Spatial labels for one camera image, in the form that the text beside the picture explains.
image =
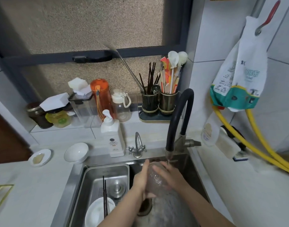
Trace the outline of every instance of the dish soap bottle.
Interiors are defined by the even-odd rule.
[[[109,110],[103,110],[106,116],[101,124],[101,133],[104,137],[105,144],[108,147],[111,157],[124,156],[125,143],[120,130],[119,120],[113,119]]]

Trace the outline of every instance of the window screen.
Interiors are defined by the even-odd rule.
[[[144,85],[146,86],[149,63],[157,63],[155,80],[159,70],[160,58],[161,56],[148,56],[126,58],[125,60],[139,80],[139,73],[141,73]],[[22,73],[41,99],[46,99],[63,92],[70,93],[71,89],[68,86],[68,81],[75,77],[82,78],[88,83],[92,80],[103,78],[108,81],[110,90],[119,88],[127,93],[140,92],[135,80],[120,59],[113,59],[102,63],[77,64],[70,62],[42,64],[24,67]]]
[[[165,45],[164,12],[165,0],[0,0],[0,51],[19,56],[106,49],[94,38],[117,48]],[[180,32],[175,25],[172,30]]]

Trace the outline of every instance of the white plate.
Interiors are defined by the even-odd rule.
[[[115,208],[115,203],[108,198],[108,214]],[[104,199],[96,199],[88,208],[85,216],[86,227],[97,227],[104,219]]]
[[[41,160],[40,163],[38,164],[34,164],[33,163],[33,159],[35,158],[35,156],[39,155],[39,154],[45,154],[43,159]],[[33,155],[31,155],[31,157],[28,159],[29,163],[31,164],[31,166],[33,167],[40,167],[44,164],[46,164],[51,158],[51,150],[49,149],[42,149],[38,152],[35,152]]]

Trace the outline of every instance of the forearm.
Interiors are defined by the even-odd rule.
[[[191,186],[180,192],[191,212],[202,227],[235,227]]]
[[[142,204],[142,192],[133,187],[98,227],[130,227]]]

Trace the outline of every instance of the black flexible faucet hose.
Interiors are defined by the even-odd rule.
[[[191,116],[191,112],[192,112],[193,101],[194,101],[194,91],[191,88],[188,88],[181,94],[179,98],[179,102],[176,105],[175,110],[172,114],[172,118],[171,118],[170,125],[169,125],[169,130],[168,130],[167,144],[165,146],[165,149],[167,152],[174,151],[174,141],[175,141],[175,135],[176,135],[178,123],[180,120],[180,116],[183,112],[184,106],[186,102],[188,102],[187,109],[184,115],[184,120],[183,120],[182,127],[181,127],[181,132],[180,132],[181,135],[185,135],[185,132],[188,127],[189,119]]]

